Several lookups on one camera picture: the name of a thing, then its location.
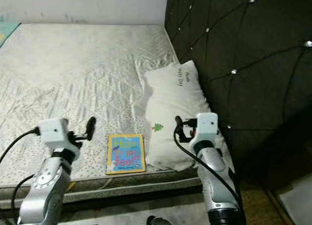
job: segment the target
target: yellow book border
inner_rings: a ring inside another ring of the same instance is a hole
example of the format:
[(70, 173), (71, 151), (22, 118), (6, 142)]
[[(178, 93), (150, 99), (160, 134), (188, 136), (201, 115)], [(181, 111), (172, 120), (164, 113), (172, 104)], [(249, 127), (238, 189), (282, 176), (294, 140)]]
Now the yellow book border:
[(137, 169), (137, 170), (123, 170), (123, 171), (107, 171), (106, 168), (106, 174), (124, 174), (124, 173), (133, 173), (133, 172), (144, 172), (145, 171), (145, 152), (144, 152), (144, 146), (143, 146), (143, 135), (142, 134), (120, 134), (120, 135), (109, 135), (108, 136), (108, 149), (107, 149), (107, 163), (106, 166), (111, 165), (112, 161), (112, 150), (113, 150), (113, 142), (112, 138), (115, 137), (125, 137), (125, 138), (131, 138), (131, 137), (139, 137), (140, 138), (140, 148), (141, 153), (143, 153), (143, 158), (141, 159), (141, 164), (143, 166), (143, 169)]

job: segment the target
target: black cable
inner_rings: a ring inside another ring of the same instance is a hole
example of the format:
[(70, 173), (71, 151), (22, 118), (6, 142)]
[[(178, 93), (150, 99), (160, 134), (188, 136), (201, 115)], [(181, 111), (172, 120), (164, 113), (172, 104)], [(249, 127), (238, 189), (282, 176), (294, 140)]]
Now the black cable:
[[(17, 141), (19, 141), (21, 138), (23, 138), (24, 136), (27, 136), (28, 134), (37, 134), (37, 135), (40, 135), (40, 131), (39, 131), (39, 128), (38, 127), (35, 127), (34, 129), (31, 129), (30, 131), (27, 131), (25, 132), (24, 134), (21, 134), (19, 137), (17, 137), (15, 140), (13, 140), (13, 142), (7, 147), (7, 149), (4, 151), (4, 153), (1, 155), (0, 157), (0, 164), (3, 160), (3, 158), (5, 157), (5, 155), (10, 151), (10, 149), (13, 147), (13, 145), (16, 144)], [(0, 207), (0, 216), (1, 218), (4, 220), (4, 222), (7, 224), (7, 225), (12, 225), (8, 220), (7, 218), (3, 215), (2, 213), (2, 209)]]
[(17, 137), (15, 140), (13, 140), (13, 142), (9, 145), (9, 147), (7, 147), (5, 152), (0, 157), (0, 164), (1, 164), (2, 160), (3, 160), (3, 158), (5, 157), (5, 155), (9, 152), (9, 150), (13, 147), (13, 145), (16, 144), (17, 141), (19, 141), (24, 136), (27, 136), (28, 134), (37, 134), (38, 135), (38, 133), (39, 133), (39, 128), (35, 127), (34, 129), (31, 129), (30, 131), (27, 131), (24, 134), (21, 134), (19, 137)]
[(228, 191), (232, 194), (232, 196), (234, 197), (234, 199), (236, 200), (238, 206), (239, 206), (239, 212), (244, 220), (244, 224), (246, 224), (246, 216), (245, 216), (245, 212), (244, 212), (244, 208), (243, 208), (243, 204), (242, 204), (242, 200), (241, 198), (238, 197), (238, 195), (234, 192), (234, 190), (228, 185), (227, 182), (225, 182), (225, 180), (219, 176), (218, 173), (216, 173), (213, 169), (211, 169), (206, 163), (204, 163), (200, 158), (198, 158), (197, 156), (195, 156), (194, 154), (192, 154), (191, 152), (189, 152), (188, 150), (186, 150), (185, 148), (183, 148), (182, 145), (180, 145), (180, 143), (177, 141), (176, 139), (176, 134), (177, 134), (177, 128), (175, 128), (174, 131), (174, 141), (176, 143), (176, 145), (187, 155), (189, 155), (191, 158), (193, 158), (196, 162), (198, 162), (199, 164), (201, 164), (204, 168), (206, 168), (210, 173), (212, 173), (227, 189)]
[(16, 208), (15, 208), (15, 198), (16, 198), (16, 194), (18, 192), (18, 189), (20, 188), (20, 186), (25, 183), (27, 180), (31, 179), (34, 175), (30, 175), (27, 178), (23, 179), (21, 182), (19, 182), (19, 184), (15, 187), (12, 198), (11, 198), (11, 210), (12, 210), (12, 214), (13, 214), (13, 218), (14, 218), (14, 222), (15, 224), (18, 224), (18, 218), (16, 216)]

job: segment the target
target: dark upholstered headboard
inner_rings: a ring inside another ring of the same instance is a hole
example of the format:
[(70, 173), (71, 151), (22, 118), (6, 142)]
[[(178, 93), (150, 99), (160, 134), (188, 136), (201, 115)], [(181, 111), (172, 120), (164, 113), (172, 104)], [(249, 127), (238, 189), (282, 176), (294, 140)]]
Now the dark upholstered headboard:
[(165, 28), (239, 173), (312, 136), (312, 0), (167, 0)]

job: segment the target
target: book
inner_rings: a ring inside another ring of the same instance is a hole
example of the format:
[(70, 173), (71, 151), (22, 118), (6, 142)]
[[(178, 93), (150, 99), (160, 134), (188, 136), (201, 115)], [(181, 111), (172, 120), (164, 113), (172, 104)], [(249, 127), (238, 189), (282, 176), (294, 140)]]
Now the book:
[(106, 174), (145, 171), (143, 136), (110, 135), (108, 137)]

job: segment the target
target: tufted headboard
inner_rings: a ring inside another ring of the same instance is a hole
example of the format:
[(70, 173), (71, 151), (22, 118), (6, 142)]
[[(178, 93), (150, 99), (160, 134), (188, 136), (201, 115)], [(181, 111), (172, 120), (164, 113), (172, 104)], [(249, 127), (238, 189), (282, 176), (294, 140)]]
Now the tufted headboard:
[(167, 0), (165, 28), (180, 62), (194, 60), (239, 173), (312, 136), (312, 0)]

